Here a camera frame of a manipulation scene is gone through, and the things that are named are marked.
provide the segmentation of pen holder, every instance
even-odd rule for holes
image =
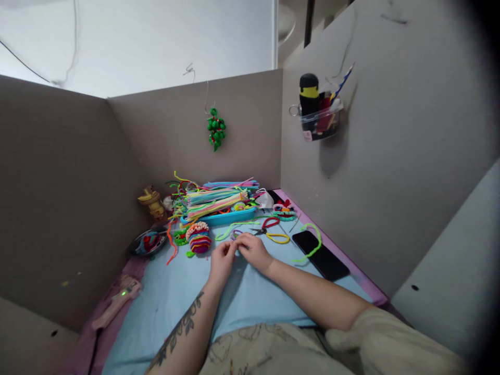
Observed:
[[[340,110],[344,108],[342,101],[335,99],[333,104],[320,111],[309,115],[302,115],[302,109],[298,106],[298,117],[301,122],[302,133],[306,142],[317,141],[334,136],[340,125]]]

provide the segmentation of person's right hand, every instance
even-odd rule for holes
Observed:
[[[267,252],[259,237],[248,232],[240,234],[231,244],[230,250],[236,247],[248,263],[257,268],[260,273],[267,271],[274,258]]]

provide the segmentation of pink glue gun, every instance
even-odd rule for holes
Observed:
[[[136,279],[128,275],[124,275],[121,278],[120,287],[121,291],[112,298],[111,305],[109,305],[109,307],[101,315],[100,318],[92,322],[91,327],[94,331],[97,331],[99,328],[106,328],[108,324],[111,323],[111,321],[114,319],[116,314],[120,311],[120,309],[124,306],[124,304],[129,299],[134,299],[139,295],[139,291],[142,288],[142,285]]]

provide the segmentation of hand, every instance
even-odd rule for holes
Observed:
[[[231,244],[229,251],[231,252],[236,249],[238,249],[248,263],[257,268],[260,273],[265,273],[274,260],[267,252],[262,240],[248,232],[240,234]]]
[[[231,268],[233,267],[234,254],[236,248],[231,248],[231,242],[221,242],[211,255],[210,275],[208,282],[213,283],[217,288],[222,290],[228,280]]]

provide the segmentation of forearm tattoo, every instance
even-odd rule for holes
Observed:
[[[200,297],[204,294],[204,292],[200,292],[197,297],[194,299],[193,304],[187,309],[186,313],[184,316],[179,320],[177,325],[174,327],[170,335],[167,337],[163,345],[161,346],[160,350],[156,354],[156,356],[153,358],[153,361],[149,365],[146,374],[151,371],[155,365],[158,365],[158,367],[161,366],[163,361],[167,359],[167,347],[170,345],[170,354],[172,354],[173,350],[176,347],[177,344],[177,336],[182,336],[182,333],[184,332],[185,335],[187,336],[189,331],[194,329],[194,322],[192,317],[196,314],[196,311],[202,306],[202,303],[200,301]]]

